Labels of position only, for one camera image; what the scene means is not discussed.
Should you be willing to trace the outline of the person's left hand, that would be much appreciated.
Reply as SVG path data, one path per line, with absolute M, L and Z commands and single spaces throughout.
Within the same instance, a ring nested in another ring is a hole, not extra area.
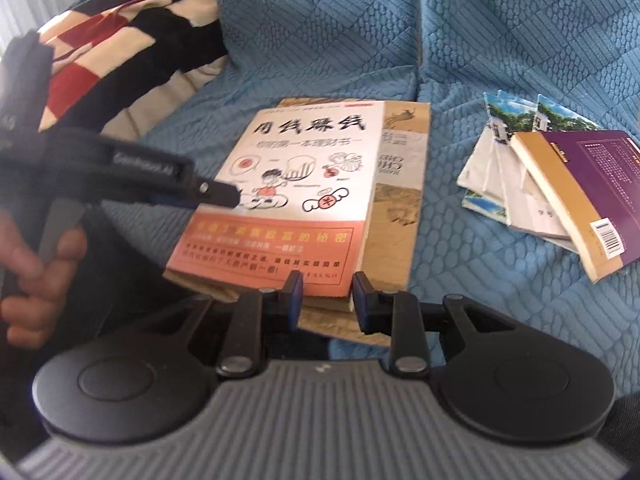
M 1 214 L 1 267 L 17 277 L 20 296 L 1 301 L 1 319 L 8 324 L 8 343 L 22 349 L 39 349 L 54 332 L 67 293 L 85 257 L 85 232 L 66 231 L 58 241 L 55 257 L 44 264 L 24 242 L 13 218 Z

